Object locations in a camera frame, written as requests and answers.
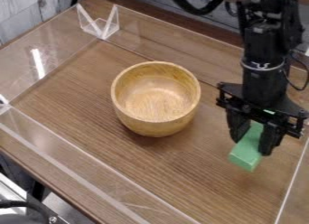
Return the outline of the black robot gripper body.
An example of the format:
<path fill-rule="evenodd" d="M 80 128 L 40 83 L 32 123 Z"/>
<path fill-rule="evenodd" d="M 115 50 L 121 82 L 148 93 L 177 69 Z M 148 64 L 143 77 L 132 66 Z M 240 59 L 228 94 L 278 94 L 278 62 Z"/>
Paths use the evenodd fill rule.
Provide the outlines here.
<path fill-rule="evenodd" d="M 306 111 L 287 96 L 290 63 L 280 60 L 259 67 L 247 61 L 240 62 L 242 83 L 219 82 L 216 105 L 224 110 L 235 109 L 260 123 L 276 124 L 284 135 L 299 138 Z"/>

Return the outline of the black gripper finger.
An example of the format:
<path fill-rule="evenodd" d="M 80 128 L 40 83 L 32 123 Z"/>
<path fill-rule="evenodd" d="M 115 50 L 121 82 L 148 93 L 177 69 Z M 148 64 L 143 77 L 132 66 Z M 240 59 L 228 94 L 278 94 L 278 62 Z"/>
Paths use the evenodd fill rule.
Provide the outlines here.
<path fill-rule="evenodd" d="M 272 149 L 279 146 L 284 135 L 283 129 L 270 122 L 263 124 L 263 131 L 259 138 L 258 152 L 262 156 L 271 155 Z"/>
<path fill-rule="evenodd" d="M 250 118 L 240 111 L 227 108 L 228 134 L 231 140 L 238 143 L 250 129 Z"/>

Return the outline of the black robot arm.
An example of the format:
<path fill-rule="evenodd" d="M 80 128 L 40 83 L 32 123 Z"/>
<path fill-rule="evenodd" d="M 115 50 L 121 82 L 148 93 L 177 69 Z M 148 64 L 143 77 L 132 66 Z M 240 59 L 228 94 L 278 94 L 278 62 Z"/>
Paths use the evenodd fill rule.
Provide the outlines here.
<path fill-rule="evenodd" d="M 228 134 L 238 142 L 251 122 L 262 125 L 256 144 L 271 154 L 286 135 L 302 135 L 304 110 L 287 95 L 291 52 L 302 43 L 299 0 L 247 0 L 236 3 L 243 54 L 240 83 L 220 82 L 216 105 L 227 113 Z"/>

